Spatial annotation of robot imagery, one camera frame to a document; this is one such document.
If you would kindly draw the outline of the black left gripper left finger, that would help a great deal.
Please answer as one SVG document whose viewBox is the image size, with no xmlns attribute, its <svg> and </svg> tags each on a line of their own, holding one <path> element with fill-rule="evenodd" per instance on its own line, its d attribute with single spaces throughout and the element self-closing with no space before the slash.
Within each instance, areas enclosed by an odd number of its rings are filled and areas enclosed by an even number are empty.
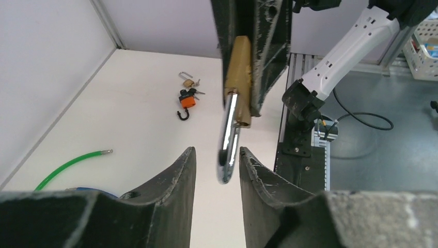
<svg viewBox="0 0 438 248">
<path fill-rule="evenodd" d="M 1 193 L 1 247 L 189 247 L 196 150 L 121 197 L 96 190 Z"/>
</svg>

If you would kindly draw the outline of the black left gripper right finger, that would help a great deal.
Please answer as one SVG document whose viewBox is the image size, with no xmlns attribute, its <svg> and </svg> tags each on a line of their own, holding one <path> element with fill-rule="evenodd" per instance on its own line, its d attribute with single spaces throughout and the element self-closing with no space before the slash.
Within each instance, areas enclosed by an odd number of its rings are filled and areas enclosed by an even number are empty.
<svg viewBox="0 0 438 248">
<path fill-rule="evenodd" d="M 437 192 L 312 194 L 240 149 L 247 247 L 437 247 Z"/>
</svg>

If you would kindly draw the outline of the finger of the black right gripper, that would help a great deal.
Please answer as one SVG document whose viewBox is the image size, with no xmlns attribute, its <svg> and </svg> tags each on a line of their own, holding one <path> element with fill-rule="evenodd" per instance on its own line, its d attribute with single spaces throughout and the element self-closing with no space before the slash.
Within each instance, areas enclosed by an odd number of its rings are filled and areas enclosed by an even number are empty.
<svg viewBox="0 0 438 248">
<path fill-rule="evenodd" d="M 210 3 L 222 60 L 223 83 L 225 83 L 233 44 L 237 36 L 246 36 L 249 39 L 250 65 L 254 66 L 255 1 L 215 0 Z"/>
<path fill-rule="evenodd" d="M 251 115 L 261 116 L 265 98 L 288 66 L 293 1 L 255 1 L 252 24 Z"/>
</svg>

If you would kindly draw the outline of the large brass padlock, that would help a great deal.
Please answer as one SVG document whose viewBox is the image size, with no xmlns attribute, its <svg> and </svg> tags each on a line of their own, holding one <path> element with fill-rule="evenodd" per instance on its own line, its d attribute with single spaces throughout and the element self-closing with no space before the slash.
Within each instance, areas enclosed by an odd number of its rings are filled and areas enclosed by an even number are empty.
<svg viewBox="0 0 438 248">
<path fill-rule="evenodd" d="M 251 43 L 247 36 L 237 36 L 224 83 L 224 118 L 217 156 L 217 178 L 227 184 L 233 175 L 240 129 L 251 126 Z"/>
</svg>

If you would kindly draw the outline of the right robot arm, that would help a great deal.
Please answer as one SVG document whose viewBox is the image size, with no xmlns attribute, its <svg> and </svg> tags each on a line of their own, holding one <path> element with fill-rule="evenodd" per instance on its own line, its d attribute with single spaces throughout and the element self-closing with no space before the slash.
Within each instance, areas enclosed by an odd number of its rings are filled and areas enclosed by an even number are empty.
<svg viewBox="0 0 438 248">
<path fill-rule="evenodd" d="M 222 59 L 223 95 L 237 95 L 226 127 L 249 128 L 289 60 L 291 19 L 303 8 L 324 11 L 340 1 L 212 1 Z M 339 81 L 372 49 L 422 22 L 437 1 L 369 1 L 350 30 L 310 71 L 293 83 L 283 103 L 305 131 Z"/>
</svg>

